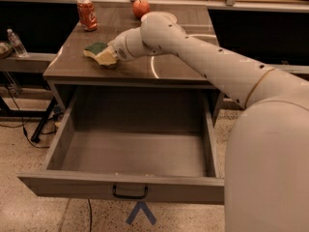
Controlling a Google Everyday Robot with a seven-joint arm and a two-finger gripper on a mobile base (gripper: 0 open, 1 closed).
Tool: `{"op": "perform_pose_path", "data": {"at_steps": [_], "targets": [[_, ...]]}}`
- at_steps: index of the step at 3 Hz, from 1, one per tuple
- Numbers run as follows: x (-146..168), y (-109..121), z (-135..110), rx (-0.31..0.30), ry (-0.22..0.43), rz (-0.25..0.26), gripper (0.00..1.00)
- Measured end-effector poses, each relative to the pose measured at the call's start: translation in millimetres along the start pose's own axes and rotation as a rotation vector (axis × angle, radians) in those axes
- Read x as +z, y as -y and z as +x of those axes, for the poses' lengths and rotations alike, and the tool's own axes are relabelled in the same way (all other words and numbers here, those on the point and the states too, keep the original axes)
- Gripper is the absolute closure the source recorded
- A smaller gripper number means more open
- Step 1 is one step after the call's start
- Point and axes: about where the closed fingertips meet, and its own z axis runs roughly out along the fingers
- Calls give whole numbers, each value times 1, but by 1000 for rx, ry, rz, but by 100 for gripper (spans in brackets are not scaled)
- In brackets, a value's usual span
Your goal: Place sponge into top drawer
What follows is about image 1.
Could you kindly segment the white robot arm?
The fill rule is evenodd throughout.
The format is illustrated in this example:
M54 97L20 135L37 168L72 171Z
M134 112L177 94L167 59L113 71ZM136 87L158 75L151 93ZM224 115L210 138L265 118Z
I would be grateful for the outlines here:
M188 36L148 13L98 55L104 66L173 54L239 109L225 150L225 232L309 232L309 82Z

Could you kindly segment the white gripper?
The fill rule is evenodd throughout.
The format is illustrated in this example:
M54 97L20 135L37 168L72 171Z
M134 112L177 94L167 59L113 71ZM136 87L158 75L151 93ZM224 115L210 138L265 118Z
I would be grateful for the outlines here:
M98 53L95 60L102 66L111 66L117 61L132 61L134 57L126 47L126 36L119 36L108 43L108 47Z

